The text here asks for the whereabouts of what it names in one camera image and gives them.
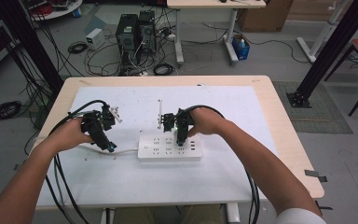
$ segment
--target cardboard box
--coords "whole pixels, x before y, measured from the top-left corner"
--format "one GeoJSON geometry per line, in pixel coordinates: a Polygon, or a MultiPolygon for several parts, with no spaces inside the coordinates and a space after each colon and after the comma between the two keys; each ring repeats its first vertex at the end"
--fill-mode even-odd
{"type": "Polygon", "coordinates": [[[266,7],[242,9],[238,23],[244,32],[280,32],[293,0],[271,0],[266,7]]]}
{"type": "Polygon", "coordinates": [[[246,60],[248,58],[249,49],[251,48],[249,42],[246,40],[244,35],[234,35],[232,38],[232,48],[234,48],[235,53],[239,60],[246,60]],[[245,42],[245,48],[241,46],[241,40],[245,42]]]}

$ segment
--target white power strip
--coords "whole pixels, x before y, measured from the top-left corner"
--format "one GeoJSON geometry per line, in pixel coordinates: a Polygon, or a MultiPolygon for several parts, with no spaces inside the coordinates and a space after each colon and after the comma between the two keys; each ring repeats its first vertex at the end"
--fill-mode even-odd
{"type": "Polygon", "coordinates": [[[200,138],[187,138],[182,147],[173,135],[141,135],[138,158],[140,161],[200,161],[202,150],[200,138]]]}

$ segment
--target carpet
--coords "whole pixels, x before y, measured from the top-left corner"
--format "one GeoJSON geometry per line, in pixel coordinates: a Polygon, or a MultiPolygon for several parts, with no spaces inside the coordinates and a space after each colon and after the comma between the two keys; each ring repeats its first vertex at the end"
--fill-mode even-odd
{"type": "Polygon", "coordinates": [[[311,108],[294,108],[286,97],[295,92],[299,82],[272,82],[289,119],[298,133],[353,133],[326,89],[319,84],[310,97],[311,108]]]}

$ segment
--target plug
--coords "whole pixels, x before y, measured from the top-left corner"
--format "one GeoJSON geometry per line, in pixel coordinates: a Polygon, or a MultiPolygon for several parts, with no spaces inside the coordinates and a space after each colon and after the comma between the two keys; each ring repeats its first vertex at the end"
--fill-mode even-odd
{"type": "Polygon", "coordinates": [[[174,34],[170,34],[170,35],[168,35],[167,39],[168,39],[169,41],[173,41],[173,40],[175,40],[175,35],[174,35],[174,34]]]}
{"type": "Polygon", "coordinates": [[[113,117],[115,117],[115,119],[121,123],[121,121],[123,121],[120,116],[118,115],[118,106],[114,106],[114,107],[110,107],[109,108],[110,113],[113,115],[113,117]]]}

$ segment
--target desk leg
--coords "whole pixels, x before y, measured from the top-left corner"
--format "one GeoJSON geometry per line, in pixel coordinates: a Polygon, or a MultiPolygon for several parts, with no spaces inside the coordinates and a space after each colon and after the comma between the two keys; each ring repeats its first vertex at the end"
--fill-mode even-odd
{"type": "Polygon", "coordinates": [[[238,57],[237,54],[234,51],[234,48],[232,48],[232,34],[234,32],[234,25],[235,25],[235,20],[237,19],[237,12],[238,10],[236,8],[233,8],[231,11],[231,16],[230,16],[230,21],[229,21],[229,27],[228,27],[228,31],[227,31],[227,36],[225,37],[225,44],[226,44],[226,48],[228,51],[228,55],[230,57],[231,60],[231,65],[233,65],[234,63],[237,63],[238,57]]]}
{"type": "Polygon", "coordinates": [[[240,211],[238,210],[237,203],[227,203],[226,204],[227,211],[227,223],[241,223],[240,220],[240,211]]]}
{"type": "Polygon", "coordinates": [[[113,224],[114,218],[115,218],[115,210],[110,208],[105,208],[103,210],[103,216],[101,217],[101,224],[113,224]]]}
{"type": "Polygon", "coordinates": [[[180,42],[180,9],[176,9],[175,52],[176,61],[180,65],[185,61],[183,58],[182,44],[180,42]]]}

